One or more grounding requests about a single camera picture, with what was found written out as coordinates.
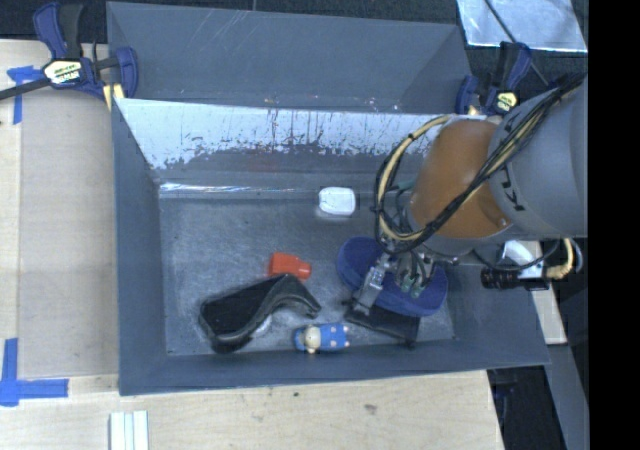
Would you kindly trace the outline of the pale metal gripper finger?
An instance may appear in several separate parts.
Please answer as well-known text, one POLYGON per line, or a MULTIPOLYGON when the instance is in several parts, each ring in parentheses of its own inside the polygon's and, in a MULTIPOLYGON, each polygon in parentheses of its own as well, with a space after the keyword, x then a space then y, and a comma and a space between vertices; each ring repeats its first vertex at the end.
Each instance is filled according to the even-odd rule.
POLYGON ((390 265, 389 257, 379 257, 366 273, 361 287, 354 293, 351 309, 366 316, 370 314, 384 288, 384 278, 390 265))

